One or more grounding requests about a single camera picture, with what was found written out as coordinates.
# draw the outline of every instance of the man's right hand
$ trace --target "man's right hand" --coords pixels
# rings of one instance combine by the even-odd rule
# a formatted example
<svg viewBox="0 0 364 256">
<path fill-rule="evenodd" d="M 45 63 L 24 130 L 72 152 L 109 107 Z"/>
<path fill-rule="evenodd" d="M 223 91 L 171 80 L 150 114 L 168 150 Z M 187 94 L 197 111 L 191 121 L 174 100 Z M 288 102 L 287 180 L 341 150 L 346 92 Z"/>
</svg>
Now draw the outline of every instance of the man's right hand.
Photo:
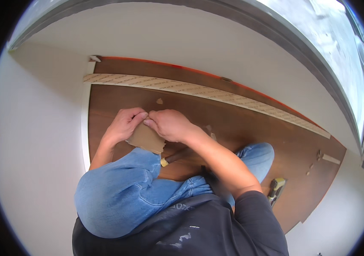
<svg viewBox="0 0 364 256">
<path fill-rule="evenodd" d="M 186 139 L 204 133 L 198 126 L 192 124 L 182 113 L 172 109 L 150 111 L 149 118 L 144 124 L 154 129 L 159 136 L 167 141 L 182 142 Z"/>
</svg>

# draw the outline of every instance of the cardboard piece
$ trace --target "cardboard piece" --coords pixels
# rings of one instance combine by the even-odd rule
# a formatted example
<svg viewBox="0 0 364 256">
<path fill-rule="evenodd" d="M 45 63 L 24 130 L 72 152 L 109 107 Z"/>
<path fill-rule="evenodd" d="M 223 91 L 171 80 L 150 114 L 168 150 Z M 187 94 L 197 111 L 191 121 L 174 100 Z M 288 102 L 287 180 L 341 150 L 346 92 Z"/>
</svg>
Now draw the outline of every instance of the cardboard piece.
<svg viewBox="0 0 364 256">
<path fill-rule="evenodd" d="M 134 133 L 126 142 L 158 155 L 164 151 L 165 146 L 165 139 L 159 136 L 156 131 L 146 126 L 144 122 L 141 122 L 135 128 Z"/>
</svg>

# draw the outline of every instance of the white wall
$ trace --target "white wall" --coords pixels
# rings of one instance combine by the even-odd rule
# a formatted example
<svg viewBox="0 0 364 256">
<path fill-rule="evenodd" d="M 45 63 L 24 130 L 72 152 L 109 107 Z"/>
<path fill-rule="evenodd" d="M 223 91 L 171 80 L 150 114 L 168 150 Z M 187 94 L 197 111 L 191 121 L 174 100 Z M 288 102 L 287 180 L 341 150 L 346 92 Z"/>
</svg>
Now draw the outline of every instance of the white wall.
<svg viewBox="0 0 364 256">
<path fill-rule="evenodd" d="M 358 153 L 338 105 L 299 61 L 259 33 L 218 15 L 170 4 L 116 3 L 63 18 L 28 41 L 228 77 L 299 111 Z"/>
<path fill-rule="evenodd" d="M 290 256 L 347 255 L 364 231 L 364 169 L 346 152 L 323 200 L 286 234 Z"/>
<path fill-rule="evenodd" d="M 87 61 L 35 44 L 0 58 L 0 203 L 31 255 L 72 255 Z"/>
</svg>

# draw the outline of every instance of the yellow tool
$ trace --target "yellow tool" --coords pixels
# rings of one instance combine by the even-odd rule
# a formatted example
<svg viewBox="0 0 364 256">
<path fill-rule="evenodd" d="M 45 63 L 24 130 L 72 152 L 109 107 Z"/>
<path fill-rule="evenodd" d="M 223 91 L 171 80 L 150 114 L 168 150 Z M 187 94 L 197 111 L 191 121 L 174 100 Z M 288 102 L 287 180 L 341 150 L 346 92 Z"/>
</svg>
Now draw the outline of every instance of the yellow tool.
<svg viewBox="0 0 364 256">
<path fill-rule="evenodd" d="M 276 178 L 272 180 L 272 183 L 270 183 L 270 193 L 267 196 L 267 199 L 269 199 L 270 205 L 273 207 L 275 202 L 277 201 L 277 198 L 282 194 L 283 188 L 286 185 L 287 179 L 283 178 Z"/>
</svg>

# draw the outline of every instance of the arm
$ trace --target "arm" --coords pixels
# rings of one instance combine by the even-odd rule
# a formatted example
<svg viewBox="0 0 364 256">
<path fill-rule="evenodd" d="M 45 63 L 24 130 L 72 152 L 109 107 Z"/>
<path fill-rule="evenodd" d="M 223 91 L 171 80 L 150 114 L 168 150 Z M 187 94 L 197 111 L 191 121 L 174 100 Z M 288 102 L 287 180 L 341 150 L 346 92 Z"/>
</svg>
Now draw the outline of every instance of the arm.
<svg viewBox="0 0 364 256">
<path fill-rule="evenodd" d="M 233 152 L 212 140 L 176 110 L 151 111 L 144 123 L 167 141 L 182 142 L 200 155 L 236 199 L 246 191 L 261 192 L 260 183 Z"/>
<path fill-rule="evenodd" d="M 141 108 L 119 110 L 102 137 L 89 169 L 93 170 L 112 162 L 115 145 L 128 140 L 137 125 L 147 116 L 148 113 Z"/>
</svg>

